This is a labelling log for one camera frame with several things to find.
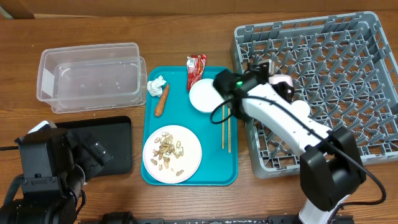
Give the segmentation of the pink shallow bowl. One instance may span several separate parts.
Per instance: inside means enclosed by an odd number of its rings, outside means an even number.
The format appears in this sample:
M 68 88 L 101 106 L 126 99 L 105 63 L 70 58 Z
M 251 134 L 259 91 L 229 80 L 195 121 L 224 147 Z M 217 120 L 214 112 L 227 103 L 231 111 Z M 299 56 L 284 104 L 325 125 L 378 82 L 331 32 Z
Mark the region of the pink shallow bowl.
M 279 94 L 291 94 L 294 92 L 294 84 L 289 75 L 276 74 L 269 78 L 269 84 Z

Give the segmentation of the white bowl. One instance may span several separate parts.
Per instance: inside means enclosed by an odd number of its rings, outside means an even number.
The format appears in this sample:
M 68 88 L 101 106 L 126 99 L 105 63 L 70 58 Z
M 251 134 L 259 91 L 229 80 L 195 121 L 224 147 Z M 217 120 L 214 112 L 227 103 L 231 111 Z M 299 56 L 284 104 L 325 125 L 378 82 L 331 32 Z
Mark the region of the white bowl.
M 214 79 L 205 78 L 197 81 L 189 91 L 192 106 L 202 112 L 211 113 L 224 102 L 224 99 L 213 86 Z

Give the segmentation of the red snack wrapper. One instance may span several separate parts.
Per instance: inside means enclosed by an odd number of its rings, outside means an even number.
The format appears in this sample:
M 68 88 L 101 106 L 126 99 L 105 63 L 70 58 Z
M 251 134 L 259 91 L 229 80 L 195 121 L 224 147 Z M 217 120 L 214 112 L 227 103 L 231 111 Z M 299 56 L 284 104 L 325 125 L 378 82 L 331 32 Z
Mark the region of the red snack wrapper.
M 190 91 L 192 86 L 202 79 L 207 56 L 205 54 L 190 55 L 187 57 L 187 90 Z

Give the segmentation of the white cup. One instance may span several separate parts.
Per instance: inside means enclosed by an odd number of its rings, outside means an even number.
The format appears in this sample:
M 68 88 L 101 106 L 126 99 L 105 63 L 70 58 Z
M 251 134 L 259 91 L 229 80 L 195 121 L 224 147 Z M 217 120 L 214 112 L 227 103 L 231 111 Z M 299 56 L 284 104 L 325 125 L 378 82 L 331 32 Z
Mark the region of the white cup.
M 296 100 L 292 102 L 292 108 L 294 111 L 294 115 L 302 116 L 302 117 L 309 117 L 311 108 L 306 101 L 303 100 Z

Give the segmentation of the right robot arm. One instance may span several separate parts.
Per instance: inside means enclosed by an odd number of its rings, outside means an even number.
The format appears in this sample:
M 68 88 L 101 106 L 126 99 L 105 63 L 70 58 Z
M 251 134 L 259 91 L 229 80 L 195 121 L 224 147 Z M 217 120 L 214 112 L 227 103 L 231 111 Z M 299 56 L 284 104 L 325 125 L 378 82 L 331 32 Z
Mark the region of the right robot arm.
M 363 166 L 354 134 L 344 126 L 331 129 L 311 119 L 309 105 L 292 100 L 291 76 L 281 73 L 274 61 L 250 64 L 243 74 L 223 70 L 213 87 L 232 116 L 261 122 L 298 156 L 300 186 L 307 201 L 293 223 L 337 223 L 336 214 L 352 205 L 347 198 L 367 178 L 379 187 L 381 198 L 358 205 L 385 202 L 386 189 Z

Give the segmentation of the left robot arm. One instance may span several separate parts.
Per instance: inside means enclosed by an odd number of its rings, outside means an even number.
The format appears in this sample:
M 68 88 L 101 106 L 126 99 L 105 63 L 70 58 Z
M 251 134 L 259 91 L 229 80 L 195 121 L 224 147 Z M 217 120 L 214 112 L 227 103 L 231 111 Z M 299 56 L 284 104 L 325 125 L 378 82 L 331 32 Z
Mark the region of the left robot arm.
M 42 121 L 14 141 L 23 173 L 12 181 L 1 223 L 74 223 L 86 205 L 83 186 L 112 155 L 92 135 Z

